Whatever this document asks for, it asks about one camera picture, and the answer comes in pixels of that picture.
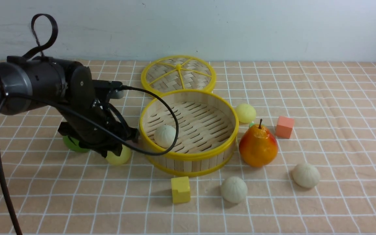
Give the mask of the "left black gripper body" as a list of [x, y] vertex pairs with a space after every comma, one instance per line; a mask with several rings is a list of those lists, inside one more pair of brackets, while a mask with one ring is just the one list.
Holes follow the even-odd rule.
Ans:
[[67, 70], [66, 79], [68, 89], [65, 106], [77, 115], [61, 111], [66, 121], [61, 123], [58, 132], [73, 137], [79, 141], [80, 147], [89, 150], [97, 143], [121, 143], [111, 134], [123, 140], [124, 129], [131, 127], [110, 101], [100, 101], [95, 97], [90, 69], [76, 65]]

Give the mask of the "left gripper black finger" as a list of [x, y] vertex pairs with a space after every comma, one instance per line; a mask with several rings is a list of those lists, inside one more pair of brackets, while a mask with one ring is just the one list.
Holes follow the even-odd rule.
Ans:
[[99, 153], [104, 158], [107, 157], [109, 152], [116, 156], [120, 156], [122, 149], [123, 147], [121, 143], [105, 142], [92, 145], [92, 150]]
[[137, 128], [125, 128], [123, 133], [123, 140], [138, 143], [140, 132]]

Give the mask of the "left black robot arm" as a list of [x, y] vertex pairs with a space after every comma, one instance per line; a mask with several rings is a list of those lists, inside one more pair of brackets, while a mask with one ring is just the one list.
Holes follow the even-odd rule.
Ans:
[[[9, 94], [21, 93], [63, 105], [91, 119], [122, 140], [138, 141], [139, 131], [128, 126], [120, 112], [109, 103], [123, 97], [120, 81], [92, 79], [90, 69], [80, 62], [36, 57], [25, 63], [13, 59], [0, 62], [0, 76]], [[115, 138], [77, 116], [60, 112], [65, 118], [58, 127], [65, 145], [76, 152], [93, 150], [103, 157], [110, 151], [119, 156], [125, 147]]]

